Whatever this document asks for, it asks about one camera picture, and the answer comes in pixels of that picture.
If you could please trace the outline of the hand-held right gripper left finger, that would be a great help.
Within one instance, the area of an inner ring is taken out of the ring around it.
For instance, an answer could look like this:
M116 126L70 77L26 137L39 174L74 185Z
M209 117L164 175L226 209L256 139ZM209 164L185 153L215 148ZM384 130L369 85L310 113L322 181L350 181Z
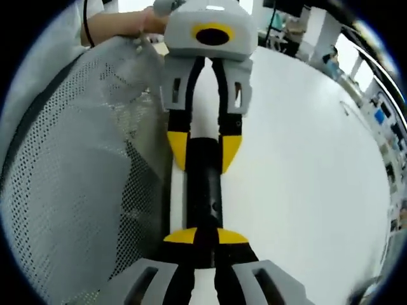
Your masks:
M98 304L189 304L195 286L196 229L164 238L151 258L142 258L100 289Z

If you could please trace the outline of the person's left hand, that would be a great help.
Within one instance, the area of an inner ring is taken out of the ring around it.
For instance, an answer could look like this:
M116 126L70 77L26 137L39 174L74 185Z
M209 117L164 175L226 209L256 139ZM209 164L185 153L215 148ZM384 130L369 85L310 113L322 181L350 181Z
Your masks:
M143 9L141 13L140 31L142 33L164 35L169 20L168 16L158 16L152 6Z

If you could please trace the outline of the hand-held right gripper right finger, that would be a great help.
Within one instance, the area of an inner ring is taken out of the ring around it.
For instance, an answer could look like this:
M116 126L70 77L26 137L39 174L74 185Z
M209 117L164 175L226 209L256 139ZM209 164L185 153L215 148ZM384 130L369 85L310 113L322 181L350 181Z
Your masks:
M218 229L214 286L220 304L311 304L305 286L270 260L260 260L247 238Z

